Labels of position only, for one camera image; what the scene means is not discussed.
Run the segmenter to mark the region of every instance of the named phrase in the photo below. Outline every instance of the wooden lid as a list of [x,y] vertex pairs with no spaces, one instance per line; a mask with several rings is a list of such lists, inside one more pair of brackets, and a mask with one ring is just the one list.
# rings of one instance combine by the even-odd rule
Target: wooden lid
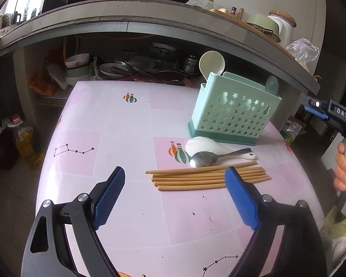
[[293,19],[292,16],[288,15],[287,13],[273,9],[273,10],[269,11],[269,15],[277,15],[277,16],[283,17],[284,19],[286,19],[287,21],[290,22],[290,24],[293,28],[296,27],[295,20]]

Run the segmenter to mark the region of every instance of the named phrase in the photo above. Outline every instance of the cooking oil bottle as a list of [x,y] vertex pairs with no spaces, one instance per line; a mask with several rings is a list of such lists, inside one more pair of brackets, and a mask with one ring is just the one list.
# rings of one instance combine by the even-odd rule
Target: cooking oil bottle
[[18,114],[13,115],[13,123],[9,123],[8,127],[14,128],[15,146],[30,169],[40,168],[44,155],[40,144],[34,138],[33,128],[26,121],[22,121]]

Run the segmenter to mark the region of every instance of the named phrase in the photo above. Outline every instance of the green striped hot air balloon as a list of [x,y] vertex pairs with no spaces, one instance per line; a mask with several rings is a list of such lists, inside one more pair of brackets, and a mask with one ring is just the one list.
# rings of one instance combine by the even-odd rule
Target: green striped hot air balloon
[[136,103],[137,102],[137,99],[133,96],[133,94],[131,94],[127,99],[126,101],[128,103]]
[[174,158],[179,163],[189,163],[191,157],[187,154],[185,150],[182,149],[181,144],[177,143],[178,151],[174,154]]

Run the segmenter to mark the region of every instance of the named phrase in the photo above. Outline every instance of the floor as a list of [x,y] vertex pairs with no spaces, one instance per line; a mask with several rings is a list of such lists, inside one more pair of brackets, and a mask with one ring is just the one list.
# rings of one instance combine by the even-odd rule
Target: floor
[[[326,215],[335,203],[331,179],[320,160],[328,143],[312,127],[307,126],[306,131],[291,148],[309,176]],[[30,171],[23,159],[18,159],[10,171],[0,170],[0,277],[20,276],[22,254],[35,217],[39,176],[40,170]]]

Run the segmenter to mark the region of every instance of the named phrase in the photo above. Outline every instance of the dish rack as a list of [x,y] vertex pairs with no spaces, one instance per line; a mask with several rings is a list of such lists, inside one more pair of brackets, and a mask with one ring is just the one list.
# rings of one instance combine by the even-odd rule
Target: dish rack
[[201,84],[188,124],[190,137],[255,145],[280,102],[280,97],[249,79],[229,72],[210,73],[207,83]]

